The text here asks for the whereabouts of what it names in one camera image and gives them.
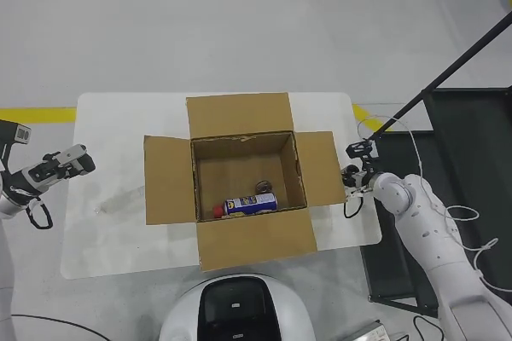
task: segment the gray floor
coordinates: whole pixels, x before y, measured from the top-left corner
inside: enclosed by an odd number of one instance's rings
[[[75,106],[88,91],[307,90],[344,91],[390,114],[507,10],[502,0],[0,1],[0,107]],[[508,84],[512,28],[446,83]],[[422,110],[407,119],[427,127]],[[33,129],[12,168],[72,142],[72,124]],[[61,184],[44,197],[57,222],[66,193]],[[14,312],[77,321],[114,340],[154,340],[175,298],[218,275],[185,268],[64,280],[60,223],[36,231],[19,216],[6,229],[17,269]],[[412,314],[367,302],[357,248],[251,269],[300,294],[320,340],[374,319],[396,337],[415,337]],[[16,329],[19,340],[97,340],[45,321],[17,320]],[[432,328],[425,334],[438,337]]]

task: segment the yellow floor line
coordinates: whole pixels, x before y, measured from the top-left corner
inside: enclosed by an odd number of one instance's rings
[[[75,107],[0,108],[0,119],[21,124],[71,123],[76,121]]]
[[[369,116],[371,116],[371,113],[369,113],[366,109],[363,109],[362,107],[356,105],[356,104],[353,104],[352,105],[352,111],[354,112],[355,114],[355,119],[358,121],[358,122],[361,122],[363,120],[365,120],[363,122],[363,125],[376,132],[378,129],[381,128],[381,126],[383,125],[383,122],[381,122],[379,119],[377,118],[370,118],[370,119],[367,119]]]

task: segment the table surface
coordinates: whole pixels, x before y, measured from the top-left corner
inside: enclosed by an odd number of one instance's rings
[[[215,93],[103,93],[79,97],[74,143],[82,143],[96,170],[69,183],[61,273],[67,279],[199,264],[194,223],[147,226],[143,195],[143,137],[189,138],[188,96]],[[338,160],[359,140],[348,95],[289,93],[296,131],[331,130]],[[347,205],[349,211],[357,202]],[[353,219],[343,205],[312,207],[319,251],[378,243],[373,200]]]

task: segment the spray can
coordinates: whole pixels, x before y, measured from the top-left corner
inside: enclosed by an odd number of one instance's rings
[[[214,217],[220,218],[231,214],[248,215],[260,211],[275,211],[276,208],[276,197],[273,193],[256,194],[249,197],[227,199],[224,206],[214,207]]]

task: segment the open cardboard box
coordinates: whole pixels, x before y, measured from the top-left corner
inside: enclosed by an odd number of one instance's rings
[[[144,138],[146,224],[195,222],[203,270],[315,252],[307,207],[346,198],[332,132],[294,132],[286,93],[193,97],[186,106],[191,140]],[[215,205],[255,195],[263,180],[277,211],[214,218]]]

